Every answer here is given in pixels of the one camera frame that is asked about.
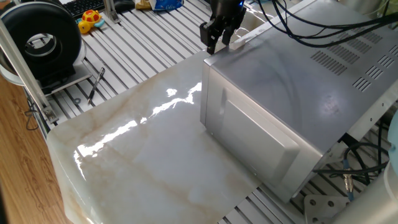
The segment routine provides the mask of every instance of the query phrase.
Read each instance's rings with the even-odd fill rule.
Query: robotic arm
[[[210,22],[200,25],[200,40],[207,46],[207,52],[214,54],[218,38],[223,35],[223,44],[229,45],[234,31],[241,26],[246,8],[244,0],[211,0],[213,12]]]

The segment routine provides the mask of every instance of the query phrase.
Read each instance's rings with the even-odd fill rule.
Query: cable
[[[310,24],[313,26],[317,26],[317,27],[322,27],[322,28],[327,28],[327,29],[344,29],[344,28],[348,28],[350,27],[350,29],[354,29],[354,28],[360,28],[360,27],[366,27],[366,26],[370,26],[373,24],[377,24],[380,23],[382,21],[384,21],[385,18],[377,18],[377,19],[373,19],[370,21],[366,21],[366,22],[359,22],[356,24],[344,24],[344,25],[324,25],[324,24],[318,24],[316,22],[311,22],[305,19],[302,19],[301,17],[296,16],[295,14],[291,13],[289,10],[287,10],[286,7],[284,7],[283,5],[281,5],[281,3],[279,1],[276,1],[276,3],[290,16],[292,16],[293,18],[302,21],[306,24]],[[398,13],[394,13],[394,15],[389,15],[391,17],[396,17]]]
[[[385,153],[388,155],[388,151],[383,149],[382,147],[379,147],[378,145],[375,145],[373,143],[368,143],[368,142],[358,142],[355,143],[353,145],[351,145],[350,147],[348,147],[345,152],[344,152],[344,156],[343,159],[347,160],[347,156],[348,153],[351,150],[356,150],[357,148],[359,148],[360,146],[370,146],[373,148],[376,148],[377,150]],[[313,170],[313,172],[317,173],[317,174],[367,174],[370,172],[375,172],[377,170],[386,168],[388,162],[382,163],[380,165],[374,166],[374,167],[370,167],[367,169],[361,169],[361,170]]]
[[[348,146],[353,146],[357,143],[359,143],[355,138],[353,138],[351,135],[349,135],[348,133],[345,133],[342,137],[341,140]],[[359,164],[361,165],[362,169],[366,169],[366,165],[363,162],[361,156],[359,155],[359,153],[357,152],[358,148],[354,148],[352,149],[352,152],[354,154],[354,156],[356,157],[356,159],[358,160]],[[369,177],[369,174],[364,174],[364,184],[368,185],[371,183],[371,179]]]
[[[386,168],[388,162],[385,162],[379,166],[370,167],[361,170],[313,170],[312,172],[317,174],[365,174],[370,172],[375,172],[379,169]]]
[[[28,130],[28,131],[34,131],[34,130],[36,130],[37,128],[39,128],[39,125],[37,125],[36,128],[29,128],[30,119],[33,117],[33,113],[36,113],[36,112],[37,112],[37,110],[33,110],[34,105],[35,105],[35,103],[32,103],[32,104],[29,106],[29,110],[24,112],[25,116],[28,117],[28,119],[27,119],[27,121],[26,121],[26,130]]]
[[[376,9],[376,10],[373,11],[373,12],[369,12],[369,13],[367,13],[367,14],[364,14],[364,16],[369,16],[369,15],[371,15],[371,14],[374,14],[375,12],[378,12],[380,9],[385,8],[385,5],[386,5],[388,2],[389,2],[389,0],[385,0],[384,3],[382,3],[378,9]]]
[[[366,165],[363,162],[363,160],[362,160],[361,156],[359,155],[359,153],[356,151],[356,149],[352,149],[352,152],[355,155],[356,159],[358,160],[359,164],[361,165],[362,170],[366,169]],[[365,173],[364,176],[365,176],[365,185],[369,185],[371,183],[371,179],[369,177],[369,174]]]
[[[357,148],[359,148],[360,146],[369,146],[369,147],[373,147],[373,148],[375,148],[375,149],[377,149],[377,150],[379,150],[379,151],[382,151],[384,154],[388,155],[388,151],[385,150],[385,149],[383,149],[382,147],[380,147],[380,146],[378,146],[378,145],[375,145],[375,144],[370,143],[370,142],[358,142],[358,143],[353,144],[352,146],[348,147],[348,148],[345,150],[343,159],[347,159],[347,155],[348,155],[348,153],[350,152],[350,150],[352,150],[352,149],[357,149]]]
[[[276,0],[272,0],[272,3],[273,3],[274,8],[275,8],[275,10],[276,10],[276,13],[278,14],[278,17],[279,17],[279,19],[280,19],[282,25],[285,27],[285,30],[282,30],[281,28],[277,27],[275,24],[273,24],[273,23],[271,22],[271,20],[268,18],[267,14],[265,13],[265,10],[264,10],[264,8],[262,7],[262,4],[261,4],[260,0],[257,0],[257,1],[259,2],[259,5],[260,5],[261,11],[262,11],[264,17],[266,18],[267,22],[269,22],[270,25],[271,25],[272,27],[274,27],[275,29],[277,29],[277,30],[280,31],[280,32],[283,32],[283,33],[287,34],[290,38],[296,40],[296,41],[297,41],[298,43],[300,43],[300,44],[306,45],[307,47],[325,48],[325,47],[331,47],[331,46],[334,46],[334,45],[342,44],[342,43],[347,42],[347,41],[349,41],[349,40],[353,40],[353,39],[355,39],[355,38],[357,38],[357,37],[359,37],[359,36],[361,36],[361,35],[364,35],[364,34],[366,34],[366,33],[368,33],[368,32],[371,32],[372,30],[378,29],[378,28],[380,28],[380,27],[382,27],[382,26],[385,26],[385,25],[388,25],[388,24],[390,24],[390,23],[392,23],[392,22],[398,21],[398,13],[393,13],[393,14],[390,14],[390,15],[388,15],[388,16],[386,16],[386,17],[383,17],[383,18],[374,19],[374,20],[372,20],[372,21],[362,22],[362,23],[358,23],[358,24],[347,24],[347,25],[326,26],[326,25],[316,24],[316,23],[314,23],[314,22],[306,21],[305,19],[299,18],[299,17],[293,15],[291,12],[289,12],[289,11],[286,9],[286,7],[284,7],[281,3],[279,3],[279,2],[276,1]],[[323,36],[317,36],[318,34],[320,34],[321,32],[323,32],[323,30],[321,30],[321,31],[320,31],[319,33],[317,33],[317,34],[310,35],[310,36],[295,35],[295,34],[293,34],[293,32],[289,29],[289,27],[287,26],[287,23],[284,21],[282,15],[280,14],[280,11],[279,11],[279,9],[278,9],[278,7],[277,7],[277,4],[278,4],[283,10],[285,10],[286,13],[288,13],[288,14],[291,15],[292,17],[294,17],[294,18],[296,18],[296,19],[298,19],[298,20],[300,20],[300,21],[302,21],[302,22],[306,22],[306,23],[308,23],[308,24],[311,24],[311,25],[314,25],[314,26],[318,26],[318,27],[322,27],[322,28],[327,28],[327,29],[340,29],[340,30],[337,31],[337,32],[328,34],[328,35],[323,35]],[[346,30],[350,30],[350,29],[354,29],[354,28],[359,28],[359,27],[364,27],[364,26],[370,26],[370,25],[373,25],[373,24],[377,24],[377,25],[372,26],[372,27],[369,27],[369,28],[367,28],[367,29],[365,29],[365,30],[362,30],[361,32],[359,32],[359,33],[357,33],[357,34],[355,34],[355,35],[352,35],[352,36],[350,36],[350,37],[344,38],[344,39],[339,40],[339,41],[336,41],[336,42],[330,42],[330,43],[328,43],[328,44],[311,44],[311,43],[304,42],[304,41],[300,40],[300,39],[322,39],[322,38],[325,38],[325,37],[334,36],[334,35],[336,35],[336,34],[339,34],[339,33],[344,32],[344,31],[346,31]]]
[[[371,32],[372,30],[375,30],[375,29],[377,29],[377,28],[380,28],[380,27],[382,27],[382,26],[387,25],[387,24],[381,23],[381,24],[372,26],[372,27],[370,27],[370,28],[367,28],[367,29],[365,29],[365,30],[363,30],[363,31],[361,31],[361,32],[359,32],[359,33],[357,33],[357,34],[355,34],[355,35],[352,35],[352,36],[350,36],[350,37],[344,38],[344,39],[339,40],[339,41],[336,41],[336,42],[330,42],[330,43],[328,43],[328,44],[311,44],[311,43],[304,42],[304,41],[300,40],[300,38],[298,38],[297,35],[295,35],[295,34],[292,33],[292,31],[289,29],[289,27],[287,26],[287,24],[286,24],[285,21],[283,20],[283,17],[282,17],[282,15],[280,14],[280,11],[279,11],[279,9],[278,9],[278,7],[277,7],[276,2],[277,2],[276,0],[272,0],[272,3],[273,3],[274,8],[275,8],[275,10],[276,10],[276,13],[277,13],[277,15],[278,15],[278,17],[279,17],[279,19],[280,19],[280,22],[282,23],[282,25],[283,25],[283,26],[285,27],[285,29],[286,29],[287,35],[288,35],[289,37],[293,38],[294,40],[296,40],[298,43],[303,44],[303,45],[305,45],[305,46],[307,46],[307,47],[325,48],[325,47],[331,47],[331,46],[334,46],[334,45],[342,44],[342,43],[345,43],[345,42],[347,42],[347,41],[349,41],[349,40],[353,40],[353,39],[355,39],[355,38],[357,38],[357,37],[359,37],[359,36],[362,36],[362,35],[364,35],[364,34],[366,34],[366,33],[368,33],[368,32]]]
[[[329,175],[329,178],[335,178],[335,177],[343,178],[343,174],[330,174]],[[353,180],[356,180],[356,181],[360,182],[363,185],[368,186],[370,184],[370,183],[367,183],[366,179],[364,178],[364,176],[362,176],[362,174],[353,175],[352,178],[353,178]]]
[[[387,10],[388,10],[388,6],[389,6],[389,5],[390,5],[390,0],[387,0],[387,4],[386,4],[386,6],[384,7],[384,11],[383,11],[383,17],[386,16]]]

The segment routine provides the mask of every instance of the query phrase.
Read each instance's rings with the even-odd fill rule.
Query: bag
[[[149,0],[134,0],[136,9],[151,9]]]
[[[149,0],[153,11],[178,9],[183,5],[183,0]]]

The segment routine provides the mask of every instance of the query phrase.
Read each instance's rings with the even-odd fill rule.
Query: metal bracket
[[[32,74],[32,71],[27,66],[22,54],[19,52],[14,40],[12,39],[10,33],[7,30],[7,27],[4,25],[2,20],[0,19],[0,48],[7,56],[11,65],[14,67],[14,70],[17,72],[22,82],[24,83],[29,95],[36,102],[37,107],[41,111],[44,112],[45,115],[48,113],[49,115],[47,119],[49,119],[50,123],[56,122],[58,120],[57,115],[54,113],[54,110],[51,108],[49,101],[45,97],[41,87],[37,83],[35,77]]]
[[[307,224],[330,224],[331,219],[349,204],[348,197],[308,195],[304,198]]]
[[[113,0],[104,0],[104,6],[106,16],[110,18],[114,23],[120,22],[118,14],[114,8]]]

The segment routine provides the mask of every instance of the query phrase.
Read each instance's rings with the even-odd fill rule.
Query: black cable
[[[385,162],[379,166],[370,167],[361,170],[313,170],[312,172],[317,174],[365,174],[370,172],[375,172],[379,169],[386,168],[388,162]]]
[[[343,174],[330,174],[330,175],[329,175],[329,178],[335,178],[335,177],[341,177],[341,178],[343,178]],[[362,183],[363,185],[368,186],[368,185],[370,184],[370,183],[367,183],[367,182],[366,182],[366,179],[365,179],[363,176],[360,176],[360,175],[352,175],[352,178],[353,178],[353,180],[356,180],[356,181]]]
[[[311,43],[304,42],[304,41],[300,40],[300,38],[298,38],[297,35],[295,35],[295,34],[292,33],[292,31],[289,29],[289,27],[287,26],[287,24],[286,24],[285,21],[283,20],[283,17],[282,17],[282,15],[280,14],[280,11],[279,11],[279,9],[278,9],[278,7],[277,7],[277,5],[276,5],[275,2],[276,2],[276,0],[272,0],[272,3],[273,3],[274,8],[275,8],[275,10],[276,10],[276,13],[277,13],[277,15],[278,15],[278,17],[279,17],[279,19],[280,19],[280,22],[282,23],[282,25],[283,25],[283,26],[285,27],[285,29],[286,29],[287,35],[288,35],[289,37],[293,38],[294,40],[296,40],[298,43],[303,44],[303,45],[305,45],[305,46],[307,46],[307,47],[325,48],[325,47],[331,47],[331,46],[334,46],[334,45],[342,44],[342,43],[345,43],[345,42],[347,42],[347,41],[349,41],[349,40],[353,40],[353,39],[355,39],[355,38],[357,38],[357,37],[360,37],[360,36],[362,36],[362,35],[364,35],[364,34],[367,34],[368,32],[371,32],[372,30],[375,30],[375,29],[378,29],[378,28],[380,28],[380,27],[382,27],[382,26],[387,25],[387,24],[384,24],[384,23],[383,23],[383,24],[378,24],[378,25],[372,26],[372,27],[370,27],[370,28],[367,28],[366,30],[363,30],[363,31],[361,31],[361,32],[359,32],[359,33],[357,33],[357,34],[355,34],[355,35],[352,35],[352,36],[350,36],[350,37],[344,38],[344,39],[339,40],[339,41],[336,41],[336,42],[330,42],[330,43],[328,43],[328,44],[311,44]]]
[[[353,152],[354,156],[356,157],[356,159],[358,160],[359,164],[361,165],[362,170],[366,169],[366,165],[363,162],[363,160],[362,160],[361,156],[359,155],[359,153],[357,152],[357,149],[352,149],[352,152]],[[366,185],[369,185],[371,183],[371,179],[369,177],[369,174],[365,173],[364,176],[365,176]]]
[[[353,145],[351,145],[350,147],[348,147],[345,152],[344,152],[344,156],[343,159],[347,159],[348,153],[351,150],[356,150],[357,148],[359,148],[360,146],[370,146],[373,148],[376,148],[377,150],[385,153],[388,155],[388,151],[383,149],[382,147],[379,147],[378,145],[375,145],[373,143],[369,143],[369,142],[358,142],[355,143]],[[374,167],[370,167],[367,169],[361,169],[361,170],[313,170],[313,172],[318,173],[318,174],[367,174],[370,172],[375,172],[378,171],[379,169],[384,169],[386,168],[388,162],[382,163],[380,165],[374,166]]]
[[[341,140],[348,146],[353,146],[357,143],[359,143],[354,137],[352,137],[351,135],[349,135],[348,133],[345,133],[342,137]],[[359,164],[361,165],[362,169],[366,169],[366,165],[362,160],[362,157],[359,155],[359,153],[357,152],[358,148],[353,148],[352,152],[354,154],[354,156],[356,157],[356,159],[358,160]],[[364,174],[364,178],[365,178],[365,183],[366,185],[371,183],[371,179],[369,177],[369,174]]]
[[[358,142],[358,143],[353,144],[352,146],[348,147],[348,148],[345,150],[343,159],[347,159],[347,155],[348,155],[348,153],[350,152],[350,150],[352,150],[352,149],[357,149],[357,148],[359,148],[360,146],[369,146],[369,147],[373,147],[373,148],[375,148],[375,149],[377,149],[377,150],[383,152],[384,154],[388,155],[388,151],[385,150],[385,149],[383,149],[382,147],[380,147],[380,146],[378,146],[378,145],[375,145],[375,144],[370,143],[370,142]]]
[[[386,6],[384,6],[383,17],[386,16],[389,5],[390,5],[390,0],[387,0]]]
[[[381,134],[382,134],[382,128],[383,127],[383,121],[380,119],[380,125],[379,125],[379,136],[377,138],[377,145],[381,147]],[[381,150],[378,150],[377,152],[377,164],[381,164]]]
[[[32,103],[32,104],[29,106],[29,110],[28,110],[28,111],[25,111],[25,112],[24,112],[25,116],[28,117],[28,119],[27,119],[27,121],[26,121],[26,130],[28,130],[28,131],[34,131],[34,130],[36,130],[37,128],[39,128],[39,125],[37,125],[36,128],[29,128],[30,119],[32,119],[33,113],[36,113],[36,112],[37,112],[37,110],[33,110],[33,107],[34,107],[34,103]]]
[[[285,27],[286,30],[282,30],[281,28],[279,28],[279,27],[277,27],[275,24],[273,24],[273,23],[271,22],[271,20],[268,18],[267,14],[265,13],[265,10],[264,10],[264,8],[262,7],[262,4],[261,4],[260,0],[258,0],[258,2],[259,2],[259,5],[260,5],[261,11],[262,11],[264,17],[266,18],[267,22],[269,22],[270,25],[271,25],[272,27],[274,27],[275,29],[277,29],[277,30],[280,31],[280,32],[283,32],[283,33],[287,34],[289,37],[293,38],[294,40],[296,40],[296,41],[299,42],[300,44],[306,45],[306,46],[308,46],[308,47],[315,47],[315,48],[325,48],[325,47],[331,47],[331,46],[334,46],[334,45],[342,44],[342,43],[347,42],[347,41],[349,41],[349,40],[353,40],[353,39],[355,39],[355,38],[357,38],[357,37],[359,37],[359,36],[361,36],[361,35],[364,35],[364,34],[366,34],[366,33],[368,33],[368,32],[371,32],[372,30],[375,30],[375,29],[378,29],[378,28],[380,28],[380,27],[382,27],[382,26],[385,26],[385,25],[387,25],[387,24],[390,24],[391,22],[398,21],[398,17],[397,17],[398,14],[397,14],[397,13],[394,13],[394,14],[391,14],[391,15],[386,16],[385,18],[381,18],[382,20],[375,19],[375,20],[373,20],[373,21],[367,21],[367,22],[363,22],[363,23],[359,23],[359,24],[341,25],[341,26],[339,26],[339,28],[338,28],[338,29],[341,29],[341,30],[339,30],[339,31],[337,31],[337,32],[334,32],[334,33],[332,33],[332,34],[324,35],[324,36],[318,36],[318,37],[316,37],[316,35],[318,35],[319,33],[322,32],[322,30],[321,30],[319,33],[314,34],[314,35],[311,35],[311,36],[301,36],[301,35],[295,35],[295,34],[293,34],[292,31],[289,29],[289,27],[287,27],[287,24],[286,24],[285,21],[283,20],[283,17],[282,17],[282,15],[280,14],[280,11],[279,11],[278,7],[276,6],[276,3],[275,3],[275,2],[277,2],[277,1],[272,0],[272,3],[273,3],[273,5],[274,5],[274,8],[275,8],[275,10],[276,10],[278,16],[279,16],[279,19],[281,20],[281,23],[284,25],[284,27]],[[342,32],[344,32],[344,31],[346,31],[346,30],[354,29],[355,27],[369,26],[370,24],[377,24],[378,22],[379,22],[378,25],[375,25],[375,26],[372,26],[372,27],[370,27],[370,28],[367,28],[367,29],[365,29],[365,30],[363,30],[363,31],[361,31],[361,32],[359,32],[359,33],[357,33],[357,34],[355,34],[355,35],[350,36],[350,37],[344,38],[344,39],[339,40],[339,41],[336,41],[336,42],[331,42],[331,43],[328,43],[328,44],[311,44],[311,43],[304,42],[304,41],[300,40],[300,39],[321,39],[321,38],[325,38],[325,37],[330,37],[330,36],[333,36],[333,35],[342,33]]]
[[[350,27],[350,29],[354,29],[354,28],[360,28],[360,27],[366,27],[366,26],[370,26],[370,25],[374,25],[377,23],[380,23],[382,21],[384,21],[385,18],[377,18],[377,19],[373,19],[370,21],[366,21],[366,22],[359,22],[356,24],[344,24],[344,25],[324,25],[324,24],[318,24],[316,22],[311,22],[305,19],[302,19],[301,17],[296,16],[295,14],[291,13],[289,10],[287,10],[286,7],[284,7],[283,5],[281,5],[281,3],[279,1],[276,1],[276,3],[290,16],[292,16],[293,18],[302,21],[306,24],[309,25],[313,25],[313,26],[317,26],[317,27],[322,27],[322,28],[327,28],[327,29],[345,29]],[[398,13],[394,13],[394,15],[392,15],[391,17],[396,17],[398,15]]]

